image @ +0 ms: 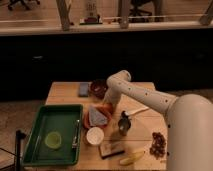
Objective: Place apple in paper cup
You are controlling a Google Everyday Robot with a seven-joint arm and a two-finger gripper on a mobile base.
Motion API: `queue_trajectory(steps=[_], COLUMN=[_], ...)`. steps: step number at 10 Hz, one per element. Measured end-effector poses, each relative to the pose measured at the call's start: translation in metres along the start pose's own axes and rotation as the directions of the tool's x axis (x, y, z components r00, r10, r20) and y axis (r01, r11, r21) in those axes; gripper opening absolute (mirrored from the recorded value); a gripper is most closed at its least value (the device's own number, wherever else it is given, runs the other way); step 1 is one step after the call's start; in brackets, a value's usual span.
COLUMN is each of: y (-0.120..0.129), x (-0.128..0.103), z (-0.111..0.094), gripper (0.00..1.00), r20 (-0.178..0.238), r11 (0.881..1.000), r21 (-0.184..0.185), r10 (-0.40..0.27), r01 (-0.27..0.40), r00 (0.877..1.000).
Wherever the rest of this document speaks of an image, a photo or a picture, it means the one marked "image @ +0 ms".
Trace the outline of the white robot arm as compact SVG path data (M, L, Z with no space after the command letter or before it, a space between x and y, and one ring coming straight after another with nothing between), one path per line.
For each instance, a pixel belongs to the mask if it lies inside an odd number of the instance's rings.
M104 101L116 106L122 94L163 115L167 131L167 171L213 171L213 103L186 94L175 96L131 83L121 70L107 78Z

